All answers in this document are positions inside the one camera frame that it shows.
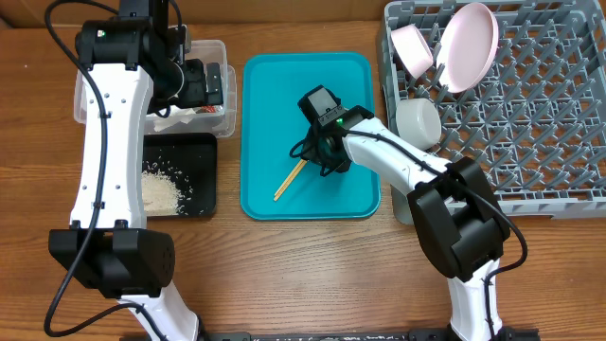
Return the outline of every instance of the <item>dish rack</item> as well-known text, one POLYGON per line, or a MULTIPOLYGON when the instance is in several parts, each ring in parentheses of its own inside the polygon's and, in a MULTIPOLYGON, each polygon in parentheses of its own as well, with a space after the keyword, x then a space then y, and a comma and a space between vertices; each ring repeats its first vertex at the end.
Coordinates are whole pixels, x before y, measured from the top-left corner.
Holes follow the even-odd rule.
MULTIPOLYGON (((401 99, 427 98, 442 134, 431 152, 475 159, 511 216, 606 217, 606 22, 596 0, 482 1, 499 24, 499 48, 487 76, 450 94, 443 66, 413 79, 391 43, 391 30, 415 24, 436 58, 451 17, 469 0, 389 3, 377 40, 389 129, 397 134, 401 99)), ((394 213, 411 224, 404 195, 394 213)), ((451 212, 464 206, 452 202, 451 212)))

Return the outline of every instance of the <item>wooden surface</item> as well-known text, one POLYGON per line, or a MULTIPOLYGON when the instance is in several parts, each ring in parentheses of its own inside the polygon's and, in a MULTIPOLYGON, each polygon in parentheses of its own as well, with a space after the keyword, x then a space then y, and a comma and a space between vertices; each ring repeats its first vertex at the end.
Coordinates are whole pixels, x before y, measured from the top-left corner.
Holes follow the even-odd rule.
MULTIPOLYGON (((378 23, 193 27, 194 39, 225 42, 241 90, 246 61, 260 53, 349 50, 377 73, 378 23)), ((75 30, 63 31, 69 45, 75 30)), ((0 31, 0 339, 41 340, 51 298, 65 274, 47 251, 66 228, 80 179, 84 127, 72 116, 75 67, 46 31, 0 31)), ((422 254, 413 226, 392 215, 389 186, 362 221, 260 223, 240 207, 240 113, 219 142, 217 213, 210 220, 153 221, 176 245, 174 281, 212 332, 372 332, 442 327, 445 278, 422 254)), ((498 277, 499 312, 543 340, 606 339, 606 221, 521 218, 526 265, 498 277)), ((519 245, 506 242, 504 263, 519 245)), ((73 281, 55 318, 65 329, 114 304, 73 281)), ((141 332, 128 313, 71 340, 117 340, 141 332)))

